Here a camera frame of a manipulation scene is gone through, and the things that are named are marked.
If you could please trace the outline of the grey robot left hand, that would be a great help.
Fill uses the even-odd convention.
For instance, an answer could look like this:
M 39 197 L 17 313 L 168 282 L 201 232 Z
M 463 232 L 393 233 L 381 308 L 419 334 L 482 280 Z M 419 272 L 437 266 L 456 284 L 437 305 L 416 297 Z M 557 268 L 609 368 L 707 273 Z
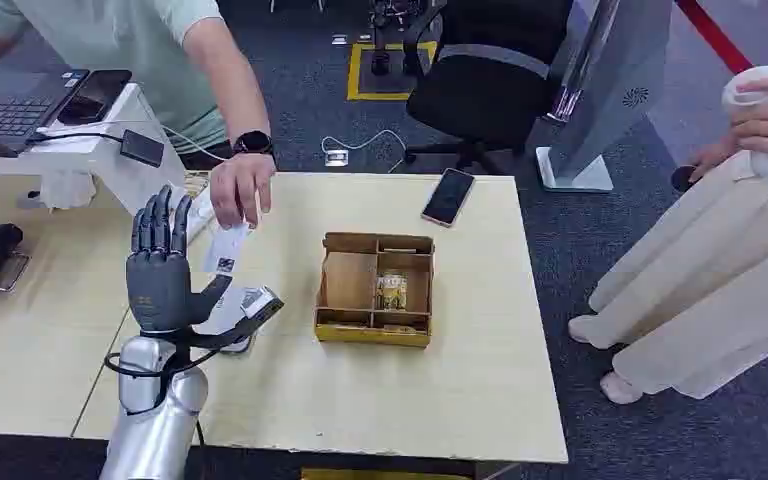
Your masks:
M 205 322 L 232 278 L 217 275 L 201 291 L 191 289 L 187 258 L 189 196 L 168 212 L 172 188 L 151 195 L 133 218 L 131 252 L 125 263 L 131 312 L 144 332 L 172 332 Z

